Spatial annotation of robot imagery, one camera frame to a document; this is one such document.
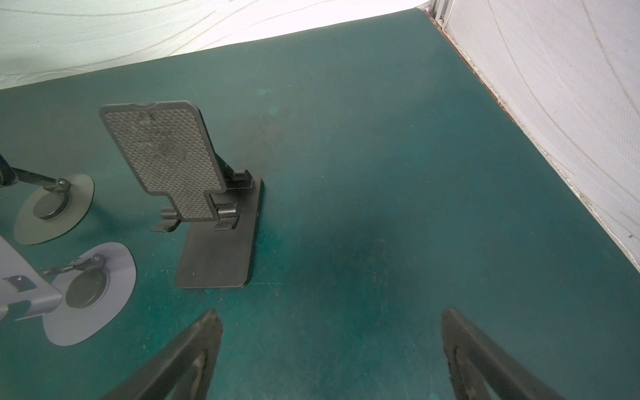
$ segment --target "green tabletop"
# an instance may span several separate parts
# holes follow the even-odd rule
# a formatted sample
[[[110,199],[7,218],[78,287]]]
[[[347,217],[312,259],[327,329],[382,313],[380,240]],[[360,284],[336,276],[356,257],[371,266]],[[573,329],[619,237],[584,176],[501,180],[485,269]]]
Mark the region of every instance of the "green tabletop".
[[[175,287],[188,224],[150,232],[168,201],[98,116],[160,100],[197,104],[264,179],[244,289]],[[418,10],[2,90],[0,121],[9,163],[95,181],[84,220],[34,246],[12,235],[34,188],[0,189],[0,235],[36,269],[118,241],[138,271],[75,346],[4,321],[2,398],[96,399],[215,308],[211,399],[451,400],[447,306],[569,399],[640,397],[640,275]]]

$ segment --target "round base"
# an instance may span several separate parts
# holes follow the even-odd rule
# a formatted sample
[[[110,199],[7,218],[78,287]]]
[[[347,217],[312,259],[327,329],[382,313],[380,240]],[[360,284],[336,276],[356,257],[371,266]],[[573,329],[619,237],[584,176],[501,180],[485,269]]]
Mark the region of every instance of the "round base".
[[[58,308],[42,316],[44,332],[53,344],[71,346],[89,338],[118,315],[133,292],[136,266],[129,249],[120,243],[103,243],[82,254],[77,260],[85,260],[95,253],[104,254],[104,271],[108,278],[101,296],[97,300],[90,299],[93,303],[83,308],[71,307],[68,304],[69,289],[74,290],[70,286],[81,283],[75,279],[85,272],[69,271],[58,275],[51,282],[53,287],[65,295],[65,301],[61,302]]]
[[[89,210],[93,200],[93,181],[81,173],[67,175],[71,182],[71,204],[58,217],[49,221],[41,220],[33,215],[33,208],[38,201],[50,192],[43,188],[36,190],[22,205],[15,219],[13,236],[20,244],[37,244],[54,239],[67,233],[77,225]]]

